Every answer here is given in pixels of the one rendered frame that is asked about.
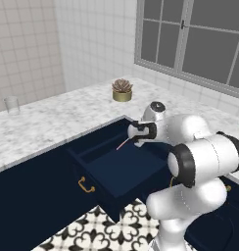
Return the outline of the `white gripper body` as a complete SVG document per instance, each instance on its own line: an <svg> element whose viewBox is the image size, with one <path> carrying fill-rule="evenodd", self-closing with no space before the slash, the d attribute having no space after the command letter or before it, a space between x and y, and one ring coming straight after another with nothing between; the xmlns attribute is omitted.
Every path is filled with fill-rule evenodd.
<svg viewBox="0 0 239 251"><path fill-rule="evenodd" d="M127 129L128 138L136 147L141 147L150 140L149 124L141 121L133 121Z"/></svg>

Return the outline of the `pink straw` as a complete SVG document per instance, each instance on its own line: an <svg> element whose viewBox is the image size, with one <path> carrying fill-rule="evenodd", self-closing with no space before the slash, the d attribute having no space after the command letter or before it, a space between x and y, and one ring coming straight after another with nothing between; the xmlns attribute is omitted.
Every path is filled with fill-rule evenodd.
<svg viewBox="0 0 239 251"><path fill-rule="evenodd" d="M127 138L123 143L121 143L121 144L117 147L117 150L120 150L121 147L122 147L125 143L127 143L128 140L129 140L129 138Z"/></svg>

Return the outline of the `navy blue drawer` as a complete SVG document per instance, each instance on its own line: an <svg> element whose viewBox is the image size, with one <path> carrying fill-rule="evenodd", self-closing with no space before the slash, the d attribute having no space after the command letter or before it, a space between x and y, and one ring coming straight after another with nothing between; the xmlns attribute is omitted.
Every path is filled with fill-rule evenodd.
<svg viewBox="0 0 239 251"><path fill-rule="evenodd" d="M95 186L95 201L114 221L120 211L137 198L145 199L157 190L168 187L171 174L167 155L171 146L150 142L136 147L121 133L101 142L94 140L75 144L67 149L77 181L85 176L86 186Z"/></svg>

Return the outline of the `clear glass cup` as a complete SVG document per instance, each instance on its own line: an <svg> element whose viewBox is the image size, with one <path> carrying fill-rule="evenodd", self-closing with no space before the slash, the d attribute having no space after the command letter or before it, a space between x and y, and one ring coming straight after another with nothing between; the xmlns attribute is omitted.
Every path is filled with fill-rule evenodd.
<svg viewBox="0 0 239 251"><path fill-rule="evenodd" d="M8 96L4 103L9 115L18 115L20 113L19 99L16 96Z"/></svg>

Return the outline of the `succulent in gold pot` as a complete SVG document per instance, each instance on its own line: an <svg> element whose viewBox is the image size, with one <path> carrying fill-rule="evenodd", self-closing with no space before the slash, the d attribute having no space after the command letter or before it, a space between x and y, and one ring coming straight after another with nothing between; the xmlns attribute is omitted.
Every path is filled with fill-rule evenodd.
<svg viewBox="0 0 239 251"><path fill-rule="evenodd" d="M123 78L117 79L112 84L113 99L118 102L127 102L132 97L132 84Z"/></svg>

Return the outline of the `grey framed window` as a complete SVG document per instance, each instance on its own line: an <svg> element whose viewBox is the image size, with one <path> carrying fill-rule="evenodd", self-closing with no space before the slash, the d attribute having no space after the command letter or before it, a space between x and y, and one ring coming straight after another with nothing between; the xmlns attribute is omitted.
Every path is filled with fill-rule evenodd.
<svg viewBox="0 0 239 251"><path fill-rule="evenodd" d="M239 98L239 0L137 0L134 63Z"/></svg>

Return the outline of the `navy blue cupboard door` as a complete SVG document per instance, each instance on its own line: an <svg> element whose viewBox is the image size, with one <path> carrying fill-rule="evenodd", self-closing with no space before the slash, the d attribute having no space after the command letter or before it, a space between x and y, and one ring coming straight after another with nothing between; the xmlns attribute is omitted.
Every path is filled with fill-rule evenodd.
<svg viewBox="0 0 239 251"><path fill-rule="evenodd" d="M239 184L224 176L220 179L231 187L225 203L186 230L185 239L197 251L239 251Z"/></svg>

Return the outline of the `navy blue cupboard front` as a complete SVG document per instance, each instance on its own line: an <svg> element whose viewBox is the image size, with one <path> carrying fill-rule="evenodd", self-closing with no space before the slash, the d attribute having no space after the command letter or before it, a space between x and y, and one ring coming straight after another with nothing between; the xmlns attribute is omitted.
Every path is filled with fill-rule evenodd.
<svg viewBox="0 0 239 251"><path fill-rule="evenodd" d="M97 205L78 187L68 149L82 153L124 130L115 122L0 173L0 251L30 251Z"/></svg>

